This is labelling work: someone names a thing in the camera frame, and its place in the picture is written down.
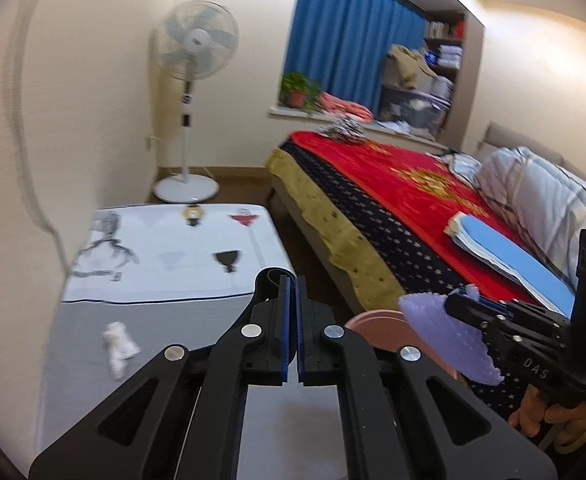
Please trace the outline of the person right hand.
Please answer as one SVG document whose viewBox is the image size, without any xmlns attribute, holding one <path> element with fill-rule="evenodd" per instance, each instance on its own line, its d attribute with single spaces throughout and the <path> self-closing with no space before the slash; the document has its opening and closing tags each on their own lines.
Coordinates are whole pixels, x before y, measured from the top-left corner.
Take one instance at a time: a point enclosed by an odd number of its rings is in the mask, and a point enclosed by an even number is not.
<svg viewBox="0 0 586 480">
<path fill-rule="evenodd" d="M 529 385 L 520 407 L 509 417 L 509 424 L 528 438 L 536 437 L 541 426 L 559 426 L 553 440 L 557 451 L 570 453 L 586 443 L 586 402 L 576 408 L 552 404 L 538 388 Z"/>
</svg>

